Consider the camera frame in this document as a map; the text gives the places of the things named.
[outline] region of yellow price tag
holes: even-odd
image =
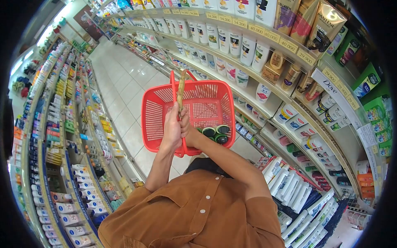
[[[328,66],[326,66],[322,72],[334,85],[339,81],[338,76],[335,75]]]
[[[205,15],[207,16],[207,18],[218,20],[218,14],[216,13],[205,12]]]
[[[308,63],[309,65],[314,65],[314,63],[316,62],[316,60],[309,55],[307,52],[305,52],[302,49],[298,49],[298,56],[305,61],[306,63]]]
[[[350,91],[346,88],[346,86],[342,83],[341,80],[337,81],[335,84],[336,88],[342,93],[345,98],[348,98],[351,95]]]
[[[219,18],[220,21],[224,21],[224,22],[227,22],[227,23],[232,23],[231,22],[231,16],[229,16],[229,15],[218,14],[218,18]]]
[[[270,31],[270,30],[265,29],[265,35],[264,35],[264,36],[265,36],[266,38],[268,38],[268,39],[270,39],[270,40],[276,42],[276,43],[280,42],[280,35],[276,34],[276,33],[273,32],[273,31]]]
[[[189,15],[189,10],[180,10],[181,15]]]
[[[360,105],[357,103],[356,99],[354,99],[354,97],[351,94],[346,98],[346,100],[350,104],[352,109],[357,110],[360,107]]]
[[[256,26],[255,24],[248,23],[248,29],[251,30],[252,32],[255,32],[260,35],[265,34],[265,29],[259,26]]]
[[[197,10],[189,10],[189,15],[200,16]]]
[[[294,43],[284,39],[283,37],[280,37],[280,42],[279,44],[286,49],[290,50],[293,53],[296,53],[298,51],[298,46],[295,45]]]

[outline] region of tile floor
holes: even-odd
[[[141,106],[145,90],[169,83],[169,78],[132,52],[114,45],[105,37],[89,56],[93,62],[99,88],[116,129],[135,158],[135,162],[147,176],[155,153],[148,151],[142,140]],[[236,134],[231,148],[246,159],[256,162],[261,154]],[[178,177],[187,168],[190,157],[174,157],[170,179]]]

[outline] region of pink product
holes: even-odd
[[[292,143],[292,141],[290,141],[287,136],[284,136],[284,137],[280,138],[279,140],[280,140],[280,144],[282,146],[287,146]]]
[[[299,162],[303,162],[303,161],[308,161],[310,159],[308,157],[306,157],[305,155],[302,155],[302,156],[297,157],[297,160]]]

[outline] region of brown shirt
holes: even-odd
[[[245,201],[241,183],[201,169],[154,193],[135,189],[98,235],[113,248],[284,247],[272,199]]]

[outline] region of red shopping basket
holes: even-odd
[[[230,87],[218,80],[197,81],[193,78],[185,81],[183,92],[183,106],[187,108],[190,124],[194,127],[213,127],[228,125],[230,131],[226,134],[229,139],[223,144],[230,148],[235,139],[234,104]],[[148,89],[142,99],[142,137],[145,147],[151,152],[158,152],[164,135],[164,121],[166,114],[171,111],[176,102],[176,92],[179,81],[175,82],[174,72],[171,71],[170,84]],[[182,158],[198,155],[201,151],[193,147],[186,147],[185,138],[182,146],[175,151],[175,155]]]

